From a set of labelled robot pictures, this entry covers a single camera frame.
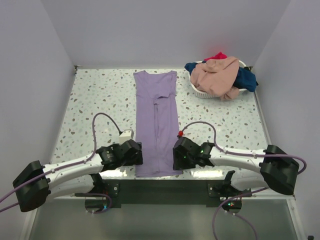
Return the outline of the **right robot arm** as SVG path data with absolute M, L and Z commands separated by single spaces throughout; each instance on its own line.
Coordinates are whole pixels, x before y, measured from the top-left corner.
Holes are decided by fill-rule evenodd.
M 223 183 L 223 192 L 230 197 L 249 188 L 269 188 L 282 195 L 293 195 L 299 164 L 275 145 L 267 149 L 232 151 L 216 143 L 196 144 L 181 137 L 173 147 L 173 169 L 187 170 L 196 166 L 227 166 L 239 169 Z

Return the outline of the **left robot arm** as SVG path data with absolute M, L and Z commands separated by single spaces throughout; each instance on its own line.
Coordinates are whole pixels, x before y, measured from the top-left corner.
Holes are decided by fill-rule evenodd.
M 142 144 L 130 139 L 123 144 L 102 146 L 93 155 L 59 164 L 29 163 L 13 181 L 21 212 L 29 212 L 43 205 L 53 188 L 86 175 L 115 170 L 121 166 L 143 164 Z

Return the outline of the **lavender t shirt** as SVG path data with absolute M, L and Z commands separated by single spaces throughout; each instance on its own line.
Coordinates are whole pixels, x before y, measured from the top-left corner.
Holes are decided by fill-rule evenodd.
M 135 139 L 142 144 L 143 163 L 136 166 L 137 178 L 181 175 L 175 170 L 173 147 L 179 132 L 176 104 L 176 71 L 134 73 L 136 85 Z

